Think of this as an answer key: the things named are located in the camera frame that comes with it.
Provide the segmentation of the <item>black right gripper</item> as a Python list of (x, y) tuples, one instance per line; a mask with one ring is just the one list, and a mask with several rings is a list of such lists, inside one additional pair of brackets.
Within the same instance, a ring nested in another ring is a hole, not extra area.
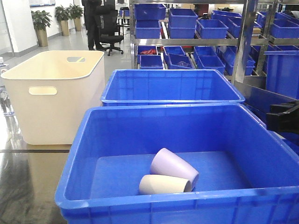
[(299, 134), (299, 101), (270, 105), (266, 126), (275, 132)]

